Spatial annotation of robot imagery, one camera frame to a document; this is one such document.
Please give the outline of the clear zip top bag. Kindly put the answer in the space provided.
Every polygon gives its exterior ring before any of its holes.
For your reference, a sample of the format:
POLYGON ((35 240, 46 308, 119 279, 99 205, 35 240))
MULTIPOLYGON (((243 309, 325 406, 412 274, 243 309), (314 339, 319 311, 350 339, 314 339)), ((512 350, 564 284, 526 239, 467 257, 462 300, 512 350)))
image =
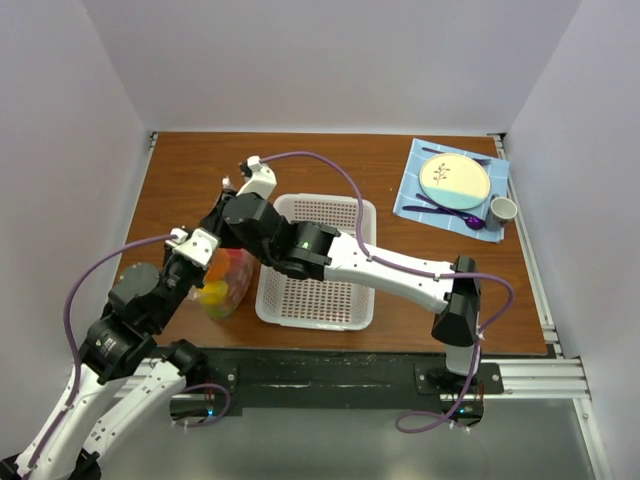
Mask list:
MULTIPOLYGON (((225 176, 222 179, 221 193, 223 191, 236 191, 234 184, 228 176, 225 176)), ((238 307, 245 297, 250 286, 251 278, 253 275, 254 259, 244 249, 226 250, 228 251, 231 258, 231 268, 227 275, 222 279, 229 286, 228 297, 225 303, 233 303, 238 307)), ((201 306, 201 303, 197 298, 198 290, 199 289, 194 288, 192 290, 191 297, 201 306)))

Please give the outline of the white perforated plastic basket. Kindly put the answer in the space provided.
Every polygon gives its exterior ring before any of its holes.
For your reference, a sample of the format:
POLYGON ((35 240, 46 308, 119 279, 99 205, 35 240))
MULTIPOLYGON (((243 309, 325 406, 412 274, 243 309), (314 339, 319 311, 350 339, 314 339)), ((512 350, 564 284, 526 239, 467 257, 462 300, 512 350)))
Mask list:
MULTIPOLYGON (((353 236, 360 211, 357 200, 310 193, 284 194, 274 202, 287 220, 315 221, 353 236)), ((358 331, 372 322, 375 291, 345 282, 295 280, 260 268, 255 310, 270 324, 326 331, 358 331)))

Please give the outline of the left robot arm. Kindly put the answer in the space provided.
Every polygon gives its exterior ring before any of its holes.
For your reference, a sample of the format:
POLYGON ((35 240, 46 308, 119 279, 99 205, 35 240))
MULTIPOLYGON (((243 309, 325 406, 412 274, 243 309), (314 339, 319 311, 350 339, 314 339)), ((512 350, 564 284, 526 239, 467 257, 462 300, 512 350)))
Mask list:
POLYGON ((152 413, 173 395, 205 385, 204 353, 181 340, 122 400, 111 402, 191 288, 202 285, 214 251, 167 247, 162 268, 137 264, 125 270, 101 318, 72 348, 72 373, 54 410, 22 453, 2 460, 2 478, 98 479, 115 449, 152 413))

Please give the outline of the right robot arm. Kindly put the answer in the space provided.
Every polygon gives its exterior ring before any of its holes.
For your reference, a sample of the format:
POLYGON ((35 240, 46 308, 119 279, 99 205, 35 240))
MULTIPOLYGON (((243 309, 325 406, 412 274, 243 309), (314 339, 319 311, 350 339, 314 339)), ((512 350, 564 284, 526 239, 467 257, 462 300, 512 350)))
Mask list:
POLYGON ((448 386, 466 393, 480 382, 481 292, 472 260, 431 262, 360 244, 325 224, 291 222, 256 193, 222 193, 199 225, 221 247, 244 249, 288 278, 362 285, 427 309, 431 335, 445 347, 448 386))

